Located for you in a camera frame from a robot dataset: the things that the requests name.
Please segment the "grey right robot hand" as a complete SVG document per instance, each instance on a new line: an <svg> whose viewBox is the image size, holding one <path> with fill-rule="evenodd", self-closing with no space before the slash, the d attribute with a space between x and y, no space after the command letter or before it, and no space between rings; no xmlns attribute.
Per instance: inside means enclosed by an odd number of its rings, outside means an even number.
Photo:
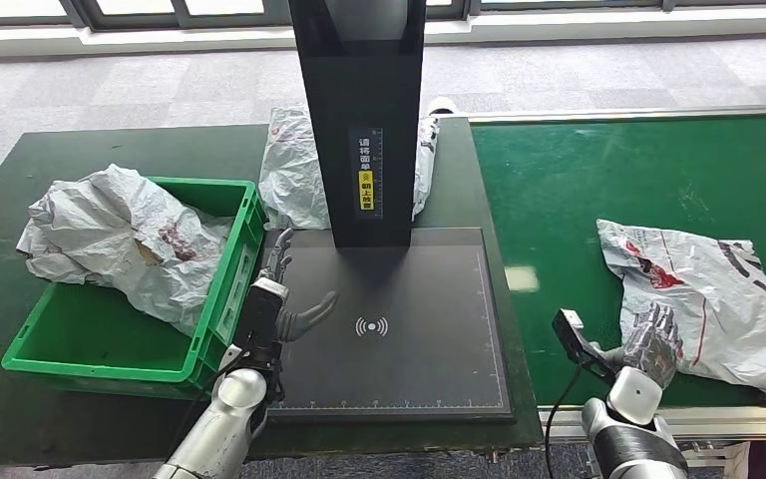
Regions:
<svg viewBox="0 0 766 479"><path fill-rule="evenodd" d="M653 302L647 312L635 316L633 328L621 346L605 350L596 341L590 345L614 371L638 369L665 389L676 374L682 347L673 316L671 307Z"/></svg>

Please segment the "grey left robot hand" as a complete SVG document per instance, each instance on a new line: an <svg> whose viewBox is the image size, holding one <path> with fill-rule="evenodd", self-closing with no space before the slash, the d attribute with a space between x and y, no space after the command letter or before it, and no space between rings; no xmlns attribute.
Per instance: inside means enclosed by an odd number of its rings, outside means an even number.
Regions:
<svg viewBox="0 0 766 479"><path fill-rule="evenodd" d="M283 283L283 277L292 256L288 253L293 237L293 229L282 231L270 251L265 267L263 267L254 286L260 287L274 298L280 305L274 326L273 338L282 343L295 341L309 332L313 327L324 321L335 309L338 293L329 291L321 301L302 312L287 310L285 302L289 296L289 288Z"/></svg>

